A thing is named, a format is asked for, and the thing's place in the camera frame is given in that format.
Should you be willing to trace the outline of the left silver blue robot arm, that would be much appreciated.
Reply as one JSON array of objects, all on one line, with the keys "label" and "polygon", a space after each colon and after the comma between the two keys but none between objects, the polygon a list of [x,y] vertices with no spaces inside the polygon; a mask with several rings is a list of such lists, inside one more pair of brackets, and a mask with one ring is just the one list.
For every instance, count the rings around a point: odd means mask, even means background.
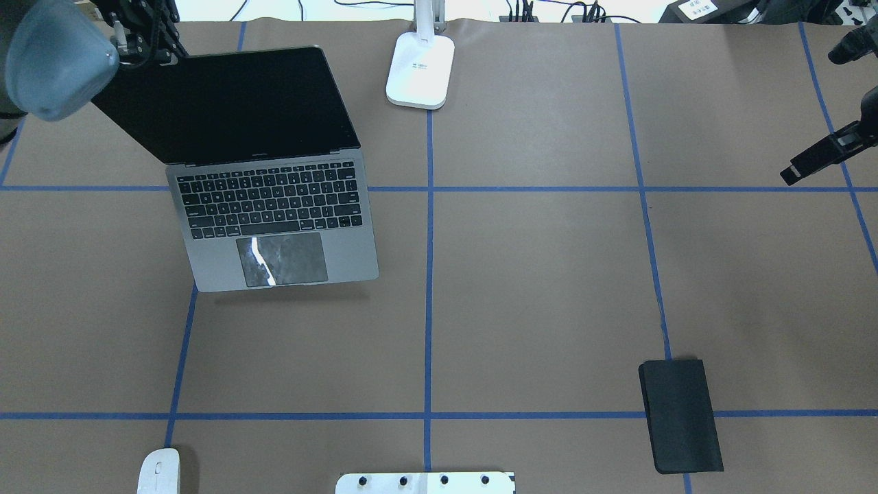
[{"label": "left silver blue robot arm", "polygon": [[119,70],[141,70],[188,56],[174,1],[94,1],[112,34],[79,1],[3,1],[2,145],[28,115],[60,121],[100,93]]}]

